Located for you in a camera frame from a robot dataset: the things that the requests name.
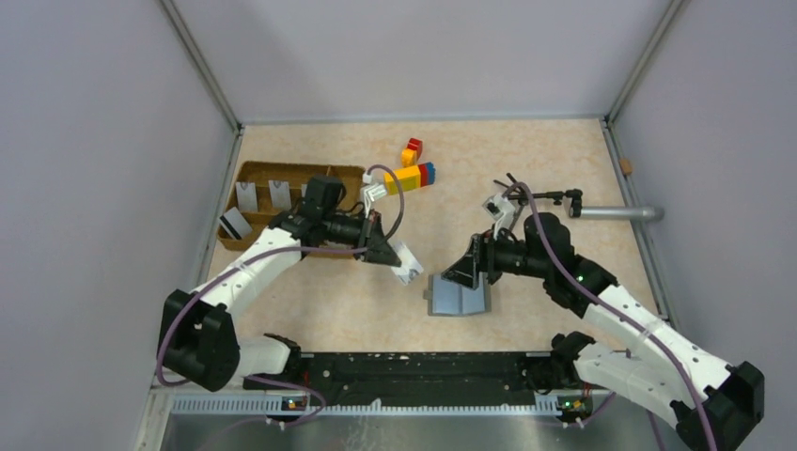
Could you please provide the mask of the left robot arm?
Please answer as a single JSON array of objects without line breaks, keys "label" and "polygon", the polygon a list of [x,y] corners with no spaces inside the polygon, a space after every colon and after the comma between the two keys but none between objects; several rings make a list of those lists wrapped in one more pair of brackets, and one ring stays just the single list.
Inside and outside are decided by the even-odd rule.
[{"label": "left robot arm", "polygon": [[279,212],[250,247],[209,282],[190,292],[173,291],[164,302],[156,377],[178,384],[193,382],[215,392],[229,382],[266,375],[279,388],[301,377],[298,348],[286,338],[264,335],[240,344],[235,322],[283,272],[310,254],[353,256],[360,261],[398,268],[402,261],[383,231],[382,216],[372,205],[387,188],[369,181],[361,189],[362,210],[341,210],[346,188],[341,179],[314,176],[291,210]]}]

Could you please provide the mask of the grey card holder wallet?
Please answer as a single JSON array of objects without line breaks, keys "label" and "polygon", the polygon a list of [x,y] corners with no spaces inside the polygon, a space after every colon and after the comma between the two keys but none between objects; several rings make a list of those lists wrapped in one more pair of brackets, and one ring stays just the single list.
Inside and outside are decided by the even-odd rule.
[{"label": "grey card holder wallet", "polygon": [[477,288],[464,288],[433,274],[423,298],[431,317],[463,318],[492,312],[490,285],[484,273],[478,278]]}]

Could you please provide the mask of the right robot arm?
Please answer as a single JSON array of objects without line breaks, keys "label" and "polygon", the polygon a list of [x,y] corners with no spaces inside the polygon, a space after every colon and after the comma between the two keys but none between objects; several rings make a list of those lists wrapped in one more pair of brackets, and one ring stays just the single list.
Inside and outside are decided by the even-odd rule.
[{"label": "right robot arm", "polygon": [[764,416],[765,378],[757,367],[712,355],[647,310],[613,274],[576,254],[556,215],[528,217],[524,235],[473,235],[443,279],[470,289],[505,273],[541,279],[553,302],[627,349],[613,351],[578,332],[559,334],[551,362],[558,384],[606,388],[665,421],[692,450],[740,447]]}]

